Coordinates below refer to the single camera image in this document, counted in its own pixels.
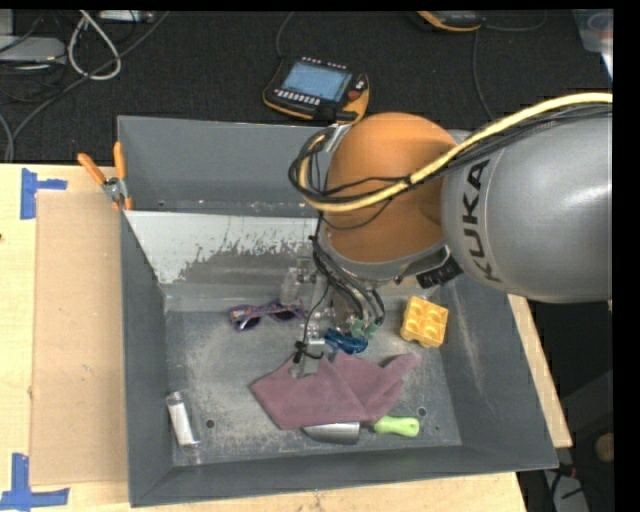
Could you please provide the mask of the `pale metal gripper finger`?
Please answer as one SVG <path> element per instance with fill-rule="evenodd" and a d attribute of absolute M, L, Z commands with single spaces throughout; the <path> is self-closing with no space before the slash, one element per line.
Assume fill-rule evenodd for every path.
<path fill-rule="evenodd" d="M 299 257 L 282 281 L 279 299 L 282 304 L 310 304 L 316 283 L 316 268 L 311 257 Z"/>
<path fill-rule="evenodd" d="M 320 328 L 316 325 L 306 327 L 303 339 L 297 341 L 294 347 L 289 375 L 294 378 L 315 375 L 319 370 L 326 347 Z"/>

